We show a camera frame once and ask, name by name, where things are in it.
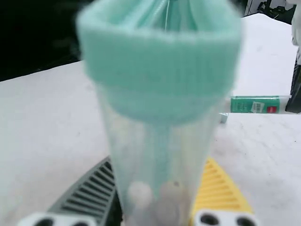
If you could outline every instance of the ribbed edge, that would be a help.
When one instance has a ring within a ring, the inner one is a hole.
[[[80,15],[78,30],[87,72],[95,81],[171,95],[224,94],[231,88],[240,46],[239,19],[233,17],[233,26],[227,21],[226,30],[172,33],[129,30],[104,23],[98,20],[103,16],[94,13],[91,8]]]

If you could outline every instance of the clear plastic container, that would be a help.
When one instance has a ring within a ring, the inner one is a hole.
[[[154,118],[158,111],[164,111],[161,115],[166,117],[166,109],[163,105],[158,107],[158,102],[168,101],[170,107],[171,98],[175,97],[136,96],[131,103],[127,92],[117,98],[114,91],[99,83],[97,89],[126,225],[187,225],[210,140],[220,119],[218,103],[222,101],[213,97],[194,99],[193,103],[177,99],[179,108],[191,104],[192,110],[179,114],[180,118],[173,114],[166,120]],[[152,114],[137,115],[140,97],[141,101],[148,99],[150,105],[156,103]],[[126,107],[134,103],[134,108]],[[136,109],[136,114],[127,109]]]

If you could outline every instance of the black hole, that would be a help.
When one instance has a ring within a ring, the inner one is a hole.
[[[50,218],[42,219],[38,223],[36,223],[34,226],[52,226],[54,221]]]
[[[201,222],[207,225],[217,225],[218,219],[215,216],[212,216],[210,214],[204,214],[201,217]]]
[[[78,223],[74,224],[73,226],[89,226],[89,224],[85,223],[85,222],[78,222]]]
[[[255,226],[253,221],[249,220],[248,218],[238,218],[237,224],[239,226]]]

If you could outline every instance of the gray plastic piece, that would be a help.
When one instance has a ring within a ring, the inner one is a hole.
[[[228,113],[220,113],[220,116],[221,116],[221,123],[225,124],[228,119],[229,114]]]
[[[119,226],[122,212],[110,159],[104,159],[83,175],[49,212],[88,215],[96,219],[98,226]]]

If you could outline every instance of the white table surface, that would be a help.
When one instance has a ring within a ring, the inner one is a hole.
[[[234,94],[288,95],[296,54],[291,27],[264,15],[243,21]],[[82,62],[0,82],[1,225],[47,210],[108,155],[99,115]],[[301,116],[231,114],[211,155],[263,225],[300,225]]]

